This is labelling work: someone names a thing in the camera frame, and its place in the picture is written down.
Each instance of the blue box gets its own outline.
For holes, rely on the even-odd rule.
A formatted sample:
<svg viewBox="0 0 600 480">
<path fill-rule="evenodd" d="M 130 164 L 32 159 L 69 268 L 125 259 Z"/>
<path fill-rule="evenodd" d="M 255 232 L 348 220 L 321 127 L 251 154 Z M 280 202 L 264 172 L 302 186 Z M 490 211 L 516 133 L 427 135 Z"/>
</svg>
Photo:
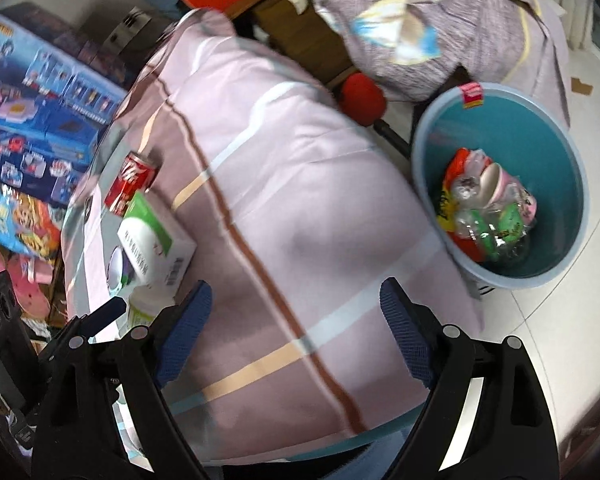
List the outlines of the blue box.
<svg viewBox="0 0 600 480">
<path fill-rule="evenodd" d="M 0 182 L 66 206 L 130 76 L 114 55 L 31 3 L 0 11 Z"/>
</svg>

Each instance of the green and white box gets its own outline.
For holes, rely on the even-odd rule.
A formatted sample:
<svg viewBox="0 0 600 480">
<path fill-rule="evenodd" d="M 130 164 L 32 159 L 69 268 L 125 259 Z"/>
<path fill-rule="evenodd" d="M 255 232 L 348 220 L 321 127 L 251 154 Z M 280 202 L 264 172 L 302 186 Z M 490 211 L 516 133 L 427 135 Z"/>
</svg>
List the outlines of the green and white box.
<svg viewBox="0 0 600 480">
<path fill-rule="evenodd" d="M 151 191 L 136 191 L 118 238 L 138 281 L 175 295 L 197 244 Z"/>
</svg>

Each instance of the teal bucket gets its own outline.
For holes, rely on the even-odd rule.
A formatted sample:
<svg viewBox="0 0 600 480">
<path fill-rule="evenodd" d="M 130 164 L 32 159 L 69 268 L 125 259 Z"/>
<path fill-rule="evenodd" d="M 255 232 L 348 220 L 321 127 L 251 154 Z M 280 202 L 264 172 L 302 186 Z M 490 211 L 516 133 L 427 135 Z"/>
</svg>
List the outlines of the teal bucket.
<svg viewBox="0 0 600 480">
<path fill-rule="evenodd" d="M 464 108 L 462 92 L 453 88 L 422 116 L 411 152 L 416 192 L 449 252 L 475 281 L 510 289 L 544 285 L 573 261 L 584 238 L 589 216 L 584 166 L 567 130 L 544 108 L 513 88 L 481 85 L 481 106 Z M 492 272 L 468 258 L 438 225 L 443 175 L 458 148 L 484 150 L 538 200 L 523 261 Z"/>
</svg>

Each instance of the barcode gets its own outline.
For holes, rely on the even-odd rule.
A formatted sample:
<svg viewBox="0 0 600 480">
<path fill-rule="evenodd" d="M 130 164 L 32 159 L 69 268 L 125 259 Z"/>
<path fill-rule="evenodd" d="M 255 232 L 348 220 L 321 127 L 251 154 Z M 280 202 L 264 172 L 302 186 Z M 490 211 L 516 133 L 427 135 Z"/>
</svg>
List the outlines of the barcode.
<svg viewBox="0 0 600 480">
<path fill-rule="evenodd" d="M 183 263 L 184 260 L 182 258 L 176 258 L 176 261 L 173 263 L 173 267 L 171 268 L 171 272 L 169 273 L 169 277 L 167 278 L 167 286 L 171 286 L 176 282 L 176 278 L 180 273 Z"/>
</svg>

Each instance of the coca-cola can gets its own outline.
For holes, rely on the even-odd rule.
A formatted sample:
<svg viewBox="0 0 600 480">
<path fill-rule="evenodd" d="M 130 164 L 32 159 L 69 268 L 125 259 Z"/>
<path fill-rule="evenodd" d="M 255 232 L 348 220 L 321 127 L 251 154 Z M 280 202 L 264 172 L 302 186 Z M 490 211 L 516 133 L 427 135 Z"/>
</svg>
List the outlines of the coca-cola can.
<svg viewBox="0 0 600 480">
<path fill-rule="evenodd" d="M 135 192 L 149 187 L 156 171 L 156 165 L 150 160 L 138 153 L 129 152 L 104 199 L 105 206 L 113 214 L 124 216 Z"/>
</svg>

